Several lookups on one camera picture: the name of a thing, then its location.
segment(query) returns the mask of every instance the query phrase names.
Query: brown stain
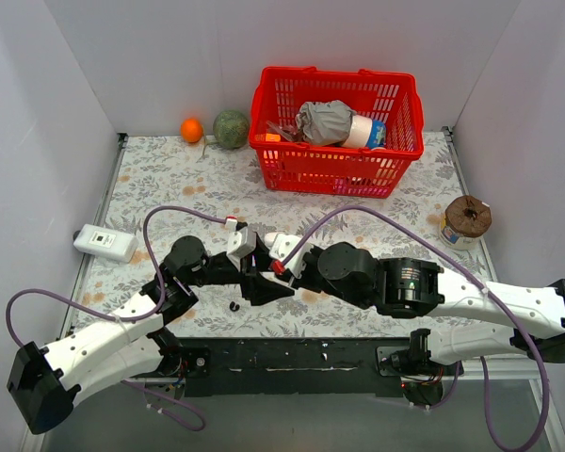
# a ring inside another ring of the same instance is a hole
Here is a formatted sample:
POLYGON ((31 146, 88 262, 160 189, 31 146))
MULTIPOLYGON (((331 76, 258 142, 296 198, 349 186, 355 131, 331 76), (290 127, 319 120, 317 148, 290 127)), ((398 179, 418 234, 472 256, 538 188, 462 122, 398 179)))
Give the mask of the brown stain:
POLYGON ((197 315, 197 310, 190 309, 186 311, 186 313, 183 315, 183 318, 191 319, 191 318, 195 318, 195 315, 197 315))
POLYGON ((308 304, 314 304, 318 301, 318 297, 314 292, 310 292, 309 290, 304 290, 301 293, 301 300, 305 301, 308 304))
POLYGON ((151 259, 151 256, 147 251, 136 250, 132 259, 130 259, 130 264, 135 266, 136 264, 140 264, 142 261, 148 261, 151 259))
POLYGON ((427 215, 427 223, 435 225, 440 224, 442 222, 442 218, 437 214, 429 214, 427 215))

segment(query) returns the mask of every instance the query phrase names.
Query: basket handle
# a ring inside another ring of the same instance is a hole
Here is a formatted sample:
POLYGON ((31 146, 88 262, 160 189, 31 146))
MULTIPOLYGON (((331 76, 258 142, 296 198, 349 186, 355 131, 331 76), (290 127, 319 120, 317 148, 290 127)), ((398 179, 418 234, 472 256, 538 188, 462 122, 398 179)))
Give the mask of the basket handle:
POLYGON ((359 75, 369 75, 369 76, 376 75, 373 71, 371 71, 369 69, 359 69, 358 74, 359 75))
POLYGON ((255 92, 253 93, 253 103, 251 104, 251 123, 257 120, 257 115, 259 113, 259 105, 262 104, 262 97, 264 97, 264 90, 262 89, 262 84, 260 83, 255 92))

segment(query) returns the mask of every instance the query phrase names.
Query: plastic basket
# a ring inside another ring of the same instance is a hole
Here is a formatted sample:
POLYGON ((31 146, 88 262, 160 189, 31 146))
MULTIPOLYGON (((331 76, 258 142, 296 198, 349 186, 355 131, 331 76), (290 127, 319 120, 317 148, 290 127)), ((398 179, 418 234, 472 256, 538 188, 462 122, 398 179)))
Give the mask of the plastic basket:
POLYGON ((272 190, 387 198, 423 154, 423 109, 407 73, 323 72, 268 67, 251 106, 250 145, 272 190), (345 102, 387 126, 385 149, 318 147, 266 141, 267 121, 295 124, 306 101, 345 102))

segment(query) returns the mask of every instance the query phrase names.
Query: grey plastic bag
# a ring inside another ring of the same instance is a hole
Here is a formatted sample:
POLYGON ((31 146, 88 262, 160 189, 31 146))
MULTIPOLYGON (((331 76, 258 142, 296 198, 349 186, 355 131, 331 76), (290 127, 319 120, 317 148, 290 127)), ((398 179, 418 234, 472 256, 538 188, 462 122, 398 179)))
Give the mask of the grey plastic bag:
POLYGON ((341 101, 306 102, 299 109, 295 122, 308 143, 327 146, 349 137, 351 117, 355 114, 341 101))

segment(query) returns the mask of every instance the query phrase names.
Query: table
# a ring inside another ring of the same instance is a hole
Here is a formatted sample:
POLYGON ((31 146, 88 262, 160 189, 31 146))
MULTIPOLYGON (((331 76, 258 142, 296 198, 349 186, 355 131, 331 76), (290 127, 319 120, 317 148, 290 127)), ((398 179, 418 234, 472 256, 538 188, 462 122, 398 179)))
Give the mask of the table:
MULTIPOLYGON (((161 204, 175 204, 224 218, 235 215, 253 224, 258 234, 285 231, 302 235, 330 210, 348 204, 371 207, 450 252, 481 280, 491 278, 483 249, 449 250, 437 236, 439 215, 462 195, 459 176, 443 133, 425 133, 422 158, 413 162, 386 200, 314 195, 266 189, 255 151, 245 147, 227 151, 187 145, 179 137, 130 137, 106 212, 105 226, 136 234, 142 242, 145 214, 161 204)), ((179 237, 198 236, 212 253, 225 250, 223 226, 178 212, 153 217, 149 236, 158 259, 179 237)), ((347 241, 369 250, 375 257, 409 256, 435 261, 437 256, 376 218, 348 212, 327 223, 312 240, 316 245, 347 241)), ((144 243, 129 264, 95 258, 89 270, 83 304, 109 312, 127 301, 154 275, 144 243)), ((469 325, 474 320, 439 317, 393 319, 374 310, 361 310, 338 299, 299 290, 295 296, 263 307, 251 308, 233 286, 196 290, 200 302, 169 324, 178 336, 188 337, 381 337, 407 336, 417 328, 469 325), (229 309, 231 301, 241 305, 229 309)), ((73 318, 82 328, 92 321, 83 313, 73 318)))

